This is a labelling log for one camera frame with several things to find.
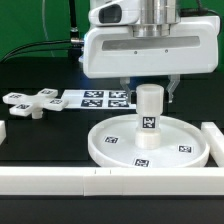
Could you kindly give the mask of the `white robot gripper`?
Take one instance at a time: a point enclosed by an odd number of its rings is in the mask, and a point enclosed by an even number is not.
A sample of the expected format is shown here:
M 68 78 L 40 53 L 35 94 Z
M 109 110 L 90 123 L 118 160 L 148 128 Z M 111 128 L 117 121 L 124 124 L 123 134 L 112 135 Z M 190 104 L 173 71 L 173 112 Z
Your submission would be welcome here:
M 121 78 L 127 101 L 137 94 L 130 78 L 169 75 L 168 102 L 180 83 L 179 74 L 210 73 L 218 65 L 217 16 L 184 17 L 166 37 L 135 38 L 129 26 L 95 27 L 85 38 L 83 70 L 89 78 Z

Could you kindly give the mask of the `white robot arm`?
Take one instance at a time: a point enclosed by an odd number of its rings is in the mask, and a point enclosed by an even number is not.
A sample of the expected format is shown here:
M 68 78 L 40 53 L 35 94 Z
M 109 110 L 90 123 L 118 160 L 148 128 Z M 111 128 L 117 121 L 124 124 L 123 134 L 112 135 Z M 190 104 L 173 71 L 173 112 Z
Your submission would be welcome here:
M 218 66 L 220 16 L 179 0 L 91 0 L 84 38 L 83 71 L 89 78 L 119 78 L 123 88 L 137 76 L 168 76 L 173 93 L 182 74 L 210 73 Z

